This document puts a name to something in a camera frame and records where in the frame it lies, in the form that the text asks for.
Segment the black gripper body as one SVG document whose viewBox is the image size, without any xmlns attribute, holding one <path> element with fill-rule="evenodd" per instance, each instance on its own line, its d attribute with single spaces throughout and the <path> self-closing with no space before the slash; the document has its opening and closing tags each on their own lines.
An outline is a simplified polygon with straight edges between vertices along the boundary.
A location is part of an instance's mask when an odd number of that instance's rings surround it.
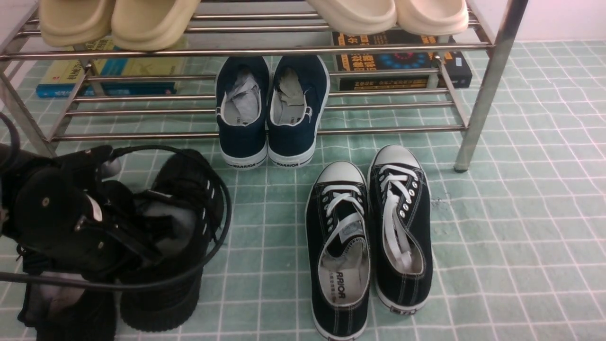
<svg viewBox="0 0 606 341">
<path fill-rule="evenodd" d="M 1 146 L 1 234 L 15 241 L 29 276 L 66 272 L 106 280 L 126 271 L 116 232 L 126 187 L 111 177 L 115 151 L 100 145 L 60 157 Z"/>
</svg>

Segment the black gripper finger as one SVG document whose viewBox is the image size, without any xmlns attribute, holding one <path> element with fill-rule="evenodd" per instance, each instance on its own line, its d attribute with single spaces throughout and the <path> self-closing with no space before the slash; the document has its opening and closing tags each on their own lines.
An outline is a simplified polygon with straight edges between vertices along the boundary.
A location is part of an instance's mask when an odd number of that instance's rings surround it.
<svg viewBox="0 0 606 341">
<path fill-rule="evenodd" d="M 125 215 L 113 208 L 104 208 L 102 212 L 104 266 L 156 265 L 164 259 L 139 216 Z"/>
</svg>

